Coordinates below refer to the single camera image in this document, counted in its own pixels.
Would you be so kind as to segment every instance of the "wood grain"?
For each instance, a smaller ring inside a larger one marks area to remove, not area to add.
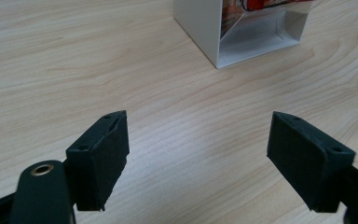
[[[172,0],[0,0],[0,197],[27,166],[126,109],[131,154],[104,213],[78,223],[341,223],[266,157],[272,111],[357,152],[358,0],[312,10],[300,45],[216,70]]]

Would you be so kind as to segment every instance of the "wooden table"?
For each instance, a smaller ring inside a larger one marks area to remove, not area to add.
[[[172,0],[0,1],[0,197],[27,166],[126,109],[131,154],[78,223],[340,223],[266,157],[272,111],[357,152],[358,0],[312,10],[300,45],[216,70]]]

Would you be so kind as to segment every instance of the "light wood surface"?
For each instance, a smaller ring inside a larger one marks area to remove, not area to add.
[[[131,154],[78,223],[341,223],[310,212],[266,157],[272,111],[357,152],[358,0],[312,10],[300,45],[216,70],[172,0],[0,0],[0,197],[100,116],[128,111]]]

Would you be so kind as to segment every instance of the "white box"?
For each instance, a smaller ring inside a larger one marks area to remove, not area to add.
[[[245,12],[222,38],[223,0],[174,0],[173,16],[216,68],[298,44],[312,2]]]

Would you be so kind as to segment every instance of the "screw hole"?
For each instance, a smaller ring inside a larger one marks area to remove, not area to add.
[[[339,147],[332,147],[333,151],[335,152],[342,152],[342,149]]]
[[[80,149],[80,150],[86,150],[86,149],[89,149],[89,146],[87,146],[87,145],[82,145],[82,146],[78,147],[78,149]]]
[[[31,175],[34,175],[34,176],[46,175],[50,171],[52,171],[53,169],[54,169],[53,165],[51,165],[51,164],[43,164],[43,165],[40,165],[40,166],[34,168],[31,171]]]

